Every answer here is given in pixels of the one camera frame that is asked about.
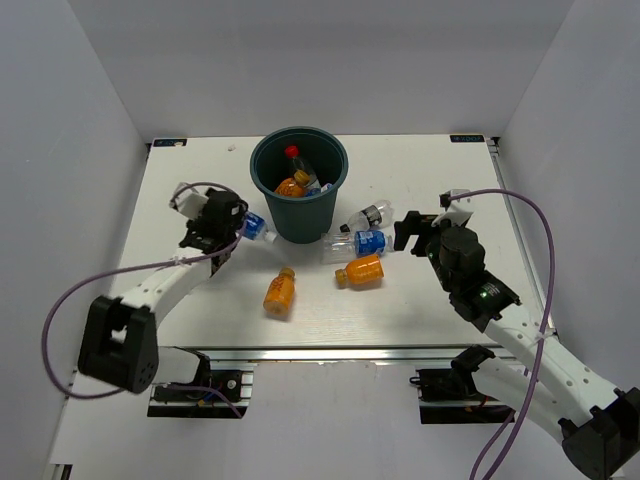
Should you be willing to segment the red cap clear bottle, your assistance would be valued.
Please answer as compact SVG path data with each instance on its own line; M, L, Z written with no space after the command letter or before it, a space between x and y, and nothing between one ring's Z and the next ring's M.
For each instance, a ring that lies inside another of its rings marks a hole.
M295 173L297 170L304 171L309 176L309 182L306 185L306 188L309 189L320 189L321 185L319 183L318 177L311 163L301 156L299 149L295 145L290 145L284 150L285 156L288 158L290 171Z

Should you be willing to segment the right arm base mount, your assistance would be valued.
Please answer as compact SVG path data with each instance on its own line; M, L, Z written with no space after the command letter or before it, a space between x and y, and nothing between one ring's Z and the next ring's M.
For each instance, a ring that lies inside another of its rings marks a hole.
M490 349L472 345L454 357L448 368L417 370L409 384L418 391L422 425L500 424L512 422L514 410L480 393L471 374L482 361L494 359Z

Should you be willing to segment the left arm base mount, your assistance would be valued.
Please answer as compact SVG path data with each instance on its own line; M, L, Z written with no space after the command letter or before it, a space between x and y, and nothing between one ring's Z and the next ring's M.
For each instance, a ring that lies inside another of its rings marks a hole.
M254 369L227 352L163 347L147 416L240 419L251 399Z

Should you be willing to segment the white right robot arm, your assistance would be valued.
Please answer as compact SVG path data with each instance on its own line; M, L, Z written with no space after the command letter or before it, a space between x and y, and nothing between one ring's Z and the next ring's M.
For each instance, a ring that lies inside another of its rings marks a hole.
M571 464L589 479L608 479L639 452L639 391L623 391L567 350L521 304L519 296L485 267L485 250L467 228L467 214L410 211L394 224L394 248L429 260L456 313L537 375L529 382L489 349L474 345L451 362L457 395L493 397L558 441Z

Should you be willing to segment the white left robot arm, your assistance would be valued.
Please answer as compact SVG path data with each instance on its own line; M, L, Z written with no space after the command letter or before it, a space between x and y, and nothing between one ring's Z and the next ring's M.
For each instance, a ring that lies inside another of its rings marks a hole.
M242 236L248 204L216 185L204 194L181 186L171 205L187 218L179 248L137 286L91 303L78 370L135 394L151 385L176 383L188 398L199 399L211 387L204 356L182 347L161 347L157 331L192 290L229 260Z

